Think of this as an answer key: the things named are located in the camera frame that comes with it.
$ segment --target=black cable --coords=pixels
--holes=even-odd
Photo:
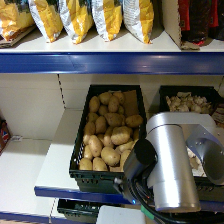
[[[150,206],[148,206],[147,203],[143,200],[143,198],[139,195],[137,189],[136,189],[136,180],[132,179],[131,180],[131,187],[133,189],[133,192],[136,196],[136,198],[139,200],[139,202],[147,209],[150,213],[152,213],[155,217],[158,219],[161,219],[164,222],[167,223],[178,223],[178,224],[206,224],[206,223],[220,223],[223,222],[224,220],[224,214],[221,215],[213,215],[201,219],[195,219],[195,218],[185,218],[185,219],[180,219],[180,218],[170,218],[167,215],[164,215],[162,213],[159,213],[152,209]]]

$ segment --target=potato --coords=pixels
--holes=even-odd
[[[100,101],[97,96],[93,96],[89,101],[89,112],[96,113],[99,110]]]
[[[89,144],[89,138],[91,135],[94,135],[96,131],[95,124],[93,122],[86,123],[84,127],[84,135],[83,135],[83,142],[85,145]]]
[[[126,118],[126,125],[130,128],[137,128],[143,123],[143,118],[141,115],[132,115]]]
[[[105,117],[100,116],[97,118],[96,122],[96,134],[104,134],[107,130],[107,122]]]
[[[79,170],[93,170],[93,164],[89,159],[82,158],[79,162]]]
[[[94,171],[108,171],[107,165],[103,159],[96,157],[93,159],[93,170]]]
[[[89,148],[89,145],[86,145],[84,148],[84,152],[83,152],[83,158],[92,160],[93,159],[93,154]]]
[[[115,152],[117,152],[119,155],[122,154],[121,151],[119,150],[119,148],[116,147],[116,149],[114,149],[114,150],[115,150]]]
[[[102,146],[104,146],[104,134],[98,134],[97,138],[102,142]]]
[[[116,166],[120,161],[120,155],[110,147],[104,147],[101,152],[101,157],[109,166]]]
[[[107,130],[105,132],[105,135],[104,135],[104,138],[103,138],[104,146],[108,146],[108,147],[114,148],[114,144],[111,141],[111,135],[112,135],[113,129],[114,128],[112,126],[109,126],[107,128]]]
[[[122,123],[121,123],[121,126],[125,126],[125,120],[126,120],[126,117],[123,115],[123,114],[120,114],[121,118],[122,118]]]
[[[87,115],[87,122],[93,122],[93,123],[95,123],[96,122],[96,119],[98,117],[99,116],[96,113],[88,113],[88,115]]]
[[[109,100],[110,100],[111,97],[112,97],[112,94],[109,93],[109,92],[101,93],[99,95],[100,102],[103,105],[108,105],[109,104]]]
[[[123,153],[125,150],[131,150],[133,144],[134,141],[130,138],[127,143],[117,146],[116,150],[119,150],[121,153]]]
[[[124,104],[124,101],[125,101],[124,93],[122,93],[122,92],[114,92],[113,95],[116,96],[116,97],[118,98],[119,103],[120,103],[121,105]]]
[[[126,126],[115,127],[111,135],[111,141],[115,145],[122,145],[127,143],[130,138],[130,130]]]
[[[104,115],[104,117],[107,120],[107,123],[109,124],[109,126],[112,127],[119,127],[122,125],[122,116],[120,114],[117,113],[107,113]]]
[[[139,139],[139,129],[138,128],[136,128],[134,130],[134,134],[133,134],[133,140],[137,140],[137,139]]]
[[[122,106],[119,106],[118,107],[118,112],[117,112],[118,114],[124,114],[124,107],[122,107]]]
[[[94,157],[98,157],[102,151],[102,142],[97,138],[96,135],[91,135],[89,139],[89,148]]]
[[[99,113],[100,116],[103,116],[104,114],[106,114],[108,112],[109,111],[108,111],[108,107],[107,106],[100,105],[100,108],[99,108],[99,111],[98,111],[98,113]]]
[[[108,110],[110,113],[116,113],[119,108],[119,99],[116,96],[112,96],[109,100]]]
[[[130,155],[131,151],[130,150],[125,150],[121,154],[121,160],[120,160],[120,167],[121,167],[121,172],[124,171],[124,163],[127,160],[128,156]]]

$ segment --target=red package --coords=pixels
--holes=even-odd
[[[190,0],[178,0],[181,31],[190,30],[189,1]]]
[[[0,154],[2,152],[2,150],[5,148],[6,143],[8,142],[8,140],[10,139],[10,134],[9,134],[9,130],[7,128],[7,123],[5,120],[1,120],[0,119]]]
[[[219,25],[219,21],[218,21],[218,0],[212,0],[209,27],[217,27],[218,25]]]

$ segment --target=white wall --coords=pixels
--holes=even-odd
[[[214,86],[224,97],[222,76],[60,74],[66,108],[83,110],[90,84],[140,85],[145,109],[159,107],[160,85]],[[0,74],[0,115],[13,135],[52,140],[64,112],[56,74]]]
[[[214,86],[218,91],[222,76],[63,74],[60,81],[66,108],[82,110],[90,84],[124,84],[140,85],[145,109],[157,112],[160,85]]]
[[[63,111],[56,74],[0,74],[0,115],[12,135],[52,140]]]

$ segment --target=white shelf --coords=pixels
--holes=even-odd
[[[76,181],[69,176],[69,165],[81,115],[82,111],[65,110],[36,180],[36,188],[79,191]]]
[[[66,109],[35,184],[37,196],[129,204],[120,194],[81,192],[69,166],[82,111]]]
[[[0,156],[0,219],[49,222],[54,198],[36,197],[34,185],[50,143],[8,142]]]
[[[46,43],[36,28],[12,48],[0,49],[0,53],[46,53],[46,52],[181,52],[170,36],[162,29],[153,29],[152,44],[143,44],[127,29],[121,28],[117,37],[105,42],[93,27],[82,43],[73,44],[63,30],[53,43]],[[224,52],[224,42],[208,38],[201,52]]]

